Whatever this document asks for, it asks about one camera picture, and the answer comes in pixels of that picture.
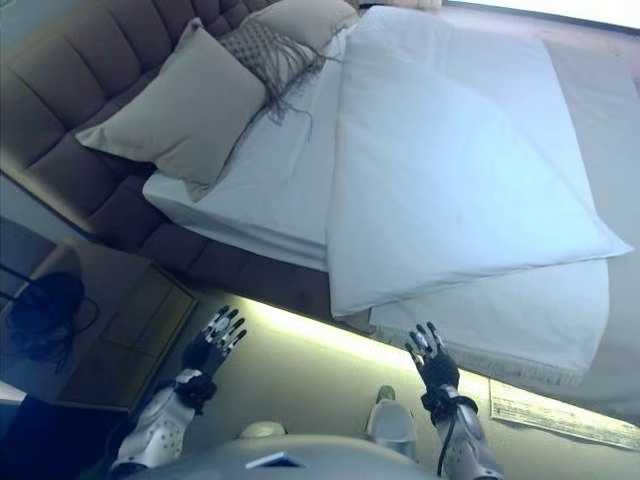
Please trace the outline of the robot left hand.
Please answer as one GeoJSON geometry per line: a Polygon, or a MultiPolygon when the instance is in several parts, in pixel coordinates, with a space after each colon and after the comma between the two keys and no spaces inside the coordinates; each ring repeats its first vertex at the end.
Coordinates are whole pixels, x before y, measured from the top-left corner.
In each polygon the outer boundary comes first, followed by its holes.
{"type": "Polygon", "coordinates": [[[182,369],[214,375],[246,336],[244,324],[238,309],[223,306],[184,350],[182,369]]]}

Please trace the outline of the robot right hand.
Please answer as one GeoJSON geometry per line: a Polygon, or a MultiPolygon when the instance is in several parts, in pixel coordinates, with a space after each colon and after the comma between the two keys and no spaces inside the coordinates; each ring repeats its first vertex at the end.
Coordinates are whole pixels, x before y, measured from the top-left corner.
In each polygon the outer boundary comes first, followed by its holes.
{"type": "Polygon", "coordinates": [[[449,387],[458,389],[460,380],[458,366],[446,350],[433,323],[417,324],[409,332],[405,349],[427,391],[449,387]]]}

